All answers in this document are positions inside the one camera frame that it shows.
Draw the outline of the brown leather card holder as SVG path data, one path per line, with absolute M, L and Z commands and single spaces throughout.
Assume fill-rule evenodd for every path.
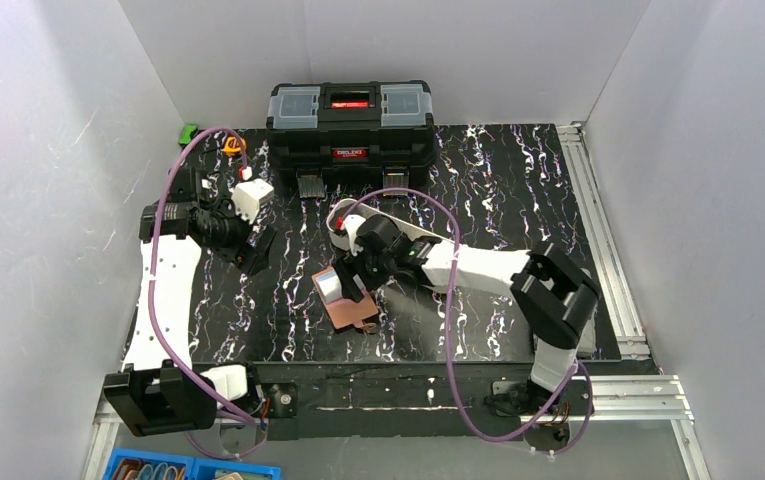
M 335 331 L 353 329 L 365 334 L 379 331 L 379 308 L 371 294 L 362 290 L 360 301 L 345 297 L 332 267 L 314 274 L 311 279 Z

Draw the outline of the white plastic card tray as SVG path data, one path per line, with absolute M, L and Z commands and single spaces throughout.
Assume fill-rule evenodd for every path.
M 328 214 L 326 226 L 329 235 L 335 217 L 350 214 L 366 219 L 358 230 L 357 243 L 363 248 L 375 251 L 400 246 L 407 248 L 406 268 L 409 270 L 409 278 L 398 281 L 441 293 L 453 289 L 455 282 L 461 278 L 465 252 L 462 243 L 431 233 L 352 198 L 339 201 Z M 338 254 L 332 263 L 333 269 L 334 262 L 342 256 L 351 256 L 353 260 L 349 252 L 336 250 Z

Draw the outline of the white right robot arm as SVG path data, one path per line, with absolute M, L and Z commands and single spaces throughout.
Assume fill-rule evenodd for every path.
M 513 300 L 536 341 L 535 360 L 525 385 L 501 394 L 506 415 L 534 410 L 558 391 L 601 295 L 591 276 L 550 242 L 530 250 L 473 248 L 380 213 L 341 216 L 330 238 L 340 253 L 333 263 L 338 282 L 324 289 L 326 299 L 359 303 L 396 279 Z

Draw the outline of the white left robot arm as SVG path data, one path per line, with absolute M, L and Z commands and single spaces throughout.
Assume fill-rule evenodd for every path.
M 193 284 L 203 252 L 244 276 L 268 266 L 275 231 L 250 239 L 273 187 L 244 176 L 234 187 L 216 173 L 176 173 L 164 197 L 140 218 L 142 281 L 134 331 L 122 367 L 103 395 L 137 437 L 210 428 L 221 414 L 255 418 L 265 399 L 257 370 L 230 363 L 197 371 L 190 353 Z

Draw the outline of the orange tape measure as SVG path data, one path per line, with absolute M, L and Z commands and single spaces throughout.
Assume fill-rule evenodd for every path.
M 222 147 L 222 151 L 229 157 L 241 156 L 246 151 L 246 141 L 243 138 L 229 136 Z

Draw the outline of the green small tool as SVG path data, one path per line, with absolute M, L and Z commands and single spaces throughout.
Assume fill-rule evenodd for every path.
M 189 145 L 198 132 L 199 127 L 196 124 L 186 124 L 178 136 L 177 143 L 182 147 Z

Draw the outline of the black Delixi toolbox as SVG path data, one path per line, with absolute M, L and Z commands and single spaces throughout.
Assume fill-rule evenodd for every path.
M 266 119 L 275 177 L 302 198 L 327 186 L 419 189 L 439 158 L 423 80 L 276 85 Z

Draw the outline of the grey flat box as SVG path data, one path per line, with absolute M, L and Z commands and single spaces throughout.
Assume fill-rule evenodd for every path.
M 577 356 L 591 358 L 598 351 L 596 335 L 597 311 L 594 311 L 580 333 L 577 345 Z

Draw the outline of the blue plastic bin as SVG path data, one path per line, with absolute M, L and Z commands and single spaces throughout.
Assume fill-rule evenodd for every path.
M 112 451 L 101 479 L 281 479 L 281 469 L 125 448 Z

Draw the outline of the aluminium frame rail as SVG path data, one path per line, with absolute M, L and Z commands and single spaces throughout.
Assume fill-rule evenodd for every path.
M 602 206 L 585 135 L 579 123 L 557 128 L 580 214 L 604 291 L 621 354 L 627 367 L 654 365 L 653 354 L 631 293 L 614 236 Z M 680 378 L 650 374 L 597 376 L 594 418 L 598 421 L 653 421 L 669 425 L 689 479 L 711 477 L 695 432 L 695 418 Z

